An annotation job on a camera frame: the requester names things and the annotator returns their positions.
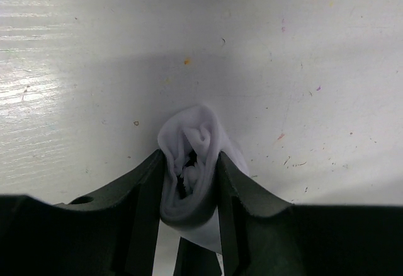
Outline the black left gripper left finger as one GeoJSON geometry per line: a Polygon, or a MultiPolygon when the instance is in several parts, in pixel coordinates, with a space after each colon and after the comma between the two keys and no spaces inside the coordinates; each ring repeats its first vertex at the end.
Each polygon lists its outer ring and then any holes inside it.
{"type": "Polygon", "coordinates": [[[164,155],[68,204],[1,196],[2,275],[151,275],[164,155]]]}

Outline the white sock black stripes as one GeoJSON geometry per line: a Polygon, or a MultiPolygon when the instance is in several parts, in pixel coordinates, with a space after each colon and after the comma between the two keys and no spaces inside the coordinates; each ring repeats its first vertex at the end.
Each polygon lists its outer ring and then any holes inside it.
{"type": "Polygon", "coordinates": [[[245,175],[246,160],[216,114],[205,105],[172,116],[157,136],[166,158],[160,217],[188,241],[221,253],[215,167],[225,153],[245,175]]]}

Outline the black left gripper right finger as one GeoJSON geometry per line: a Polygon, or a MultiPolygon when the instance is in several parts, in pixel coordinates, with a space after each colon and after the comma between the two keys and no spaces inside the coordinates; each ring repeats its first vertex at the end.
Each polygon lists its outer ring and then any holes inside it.
{"type": "Polygon", "coordinates": [[[226,275],[401,275],[402,208],[295,205],[221,153],[218,210],[226,275]]]}

